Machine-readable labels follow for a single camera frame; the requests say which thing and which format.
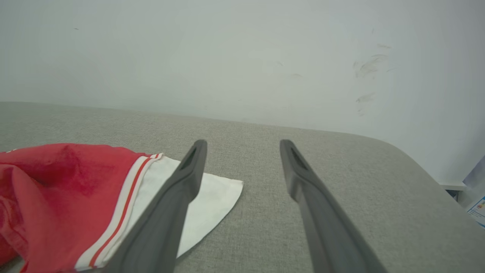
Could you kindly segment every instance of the gray surface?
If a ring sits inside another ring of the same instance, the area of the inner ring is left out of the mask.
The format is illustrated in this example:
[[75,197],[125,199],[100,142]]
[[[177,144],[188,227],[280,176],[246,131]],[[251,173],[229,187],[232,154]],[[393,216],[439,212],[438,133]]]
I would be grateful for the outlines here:
[[181,160],[206,139],[206,172],[244,180],[228,216],[176,272],[312,272],[298,206],[286,193],[279,140],[292,139],[384,266],[484,272],[485,232],[406,154],[343,133],[111,109],[0,102],[0,150],[109,144]]

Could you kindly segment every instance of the red stripe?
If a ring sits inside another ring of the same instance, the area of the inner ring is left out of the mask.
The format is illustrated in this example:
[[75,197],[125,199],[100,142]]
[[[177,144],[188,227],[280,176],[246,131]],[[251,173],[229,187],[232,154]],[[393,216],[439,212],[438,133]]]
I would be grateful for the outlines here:
[[106,240],[106,242],[104,242],[104,244],[96,251],[96,253],[94,254],[93,258],[89,262],[89,266],[90,267],[94,267],[94,263],[96,262],[96,259],[98,258],[98,256],[101,253],[101,251],[103,251],[103,249],[110,243],[110,241],[114,238],[114,236],[118,233],[119,229],[121,228],[121,224],[123,223],[123,220],[125,219],[126,211],[128,210],[128,204],[129,204],[129,202],[131,200],[131,196],[133,195],[133,191],[135,190],[135,186],[136,186],[136,182],[138,181],[138,177],[140,176],[140,173],[142,172],[143,167],[151,159],[153,159],[153,158],[147,158],[147,159],[145,159],[145,161],[143,162],[143,164],[138,169],[138,172],[136,173],[135,179],[133,180],[133,183],[131,184],[131,189],[129,190],[128,198],[126,199],[125,207],[123,209],[123,214],[121,215],[120,222],[118,223],[118,226],[114,230],[113,234],[111,234],[111,236],[108,238],[108,240]]

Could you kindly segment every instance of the red garment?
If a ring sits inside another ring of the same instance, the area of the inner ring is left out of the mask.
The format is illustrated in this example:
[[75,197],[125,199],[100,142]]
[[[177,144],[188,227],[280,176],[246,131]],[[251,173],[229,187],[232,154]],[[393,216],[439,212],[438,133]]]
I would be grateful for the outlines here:
[[[135,185],[150,159],[145,156],[125,148],[83,144],[0,153],[0,264],[13,257],[14,249],[26,261],[21,272],[71,272],[106,232],[128,172],[143,157],[131,182]],[[124,203],[133,187],[129,185]]]

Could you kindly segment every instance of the white cloth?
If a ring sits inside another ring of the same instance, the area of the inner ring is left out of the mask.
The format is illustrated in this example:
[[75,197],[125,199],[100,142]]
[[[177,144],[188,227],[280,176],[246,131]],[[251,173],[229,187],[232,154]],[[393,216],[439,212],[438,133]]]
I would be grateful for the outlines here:
[[[180,161],[163,156],[150,165],[138,189],[128,224],[103,258],[101,266],[108,263],[145,208],[179,164]],[[241,195],[242,187],[241,180],[204,173],[199,194],[187,209],[177,257],[200,242],[231,211]]]

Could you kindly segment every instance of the folded clothing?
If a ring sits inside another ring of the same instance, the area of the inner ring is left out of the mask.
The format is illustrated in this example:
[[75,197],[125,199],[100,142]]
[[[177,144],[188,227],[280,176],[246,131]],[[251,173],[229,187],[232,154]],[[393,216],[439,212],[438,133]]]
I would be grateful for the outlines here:
[[[103,267],[180,162],[106,145],[50,144],[0,153],[0,264],[21,272]],[[204,174],[178,256],[235,205],[239,180]]]

